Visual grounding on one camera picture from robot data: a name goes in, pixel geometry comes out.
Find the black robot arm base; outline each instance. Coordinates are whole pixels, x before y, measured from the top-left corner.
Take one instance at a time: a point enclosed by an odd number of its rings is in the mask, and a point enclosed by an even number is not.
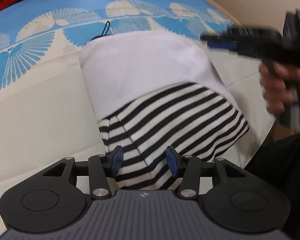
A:
[[[0,240],[288,240],[280,228],[289,201],[264,181],[224,159],[204,163],[166,150],[171,173],[183,177],[172,190],[117,190],[114,177],[123,151],[95,155],[87,162],[65,158],[8,190],[0,214],[9,229]],[[75,187],[89,176],[90,195]],[[200,177],[213,188],[198,195]]]

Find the mattress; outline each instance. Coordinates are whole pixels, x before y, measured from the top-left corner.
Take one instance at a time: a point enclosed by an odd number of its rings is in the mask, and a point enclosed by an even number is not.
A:
[[[0,12],[0,197],[61,158],[104,152],[79,55],[107,21],[108,34],[162,29],[208,53],[250,125],[227,159],[243,167],[268,134],[274,118],[258,83],[259,61],[199,42],[202,32],[237,24],[209,0],[24,0]],[[87,180],[79,178],[78,187],[87,192]],[[205,192],[211,182],[201,187]]]

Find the finger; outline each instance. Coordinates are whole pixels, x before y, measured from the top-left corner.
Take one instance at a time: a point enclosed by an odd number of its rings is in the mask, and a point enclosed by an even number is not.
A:
[[[261,76],[269,76],[270,75],[268,67],[264,64],[259,65],[259,73],[261,74]]]
[[[287,89],[286,84],[282,79],[272,76],[261,77],[260,85],[269,91],[285,91]]]
[[[273,101],[267,106],[267,111],[273,115],[279,115],[284,112],[284,105],[282,102]]]
[[[279,77],[287,81],[299,81],[300,80],[300,68],[293,65],[281,65],[274,63],[274,70]]]
[[[293,96],[288,90],[280,93],[266,91],[265,93],[263,93],[263,98],[267,102],[280,101],[285,105],[290,105],[293,103]]]

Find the ribbed gray surface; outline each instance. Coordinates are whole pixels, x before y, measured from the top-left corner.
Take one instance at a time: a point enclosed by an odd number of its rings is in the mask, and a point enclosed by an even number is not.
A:
[[[209,221],[194,201],[172,191],[118,190],[108,200],[94,201],[74,225],[44,235],[8,230],[0,240],[288,240],[279,231],[241,235]]]

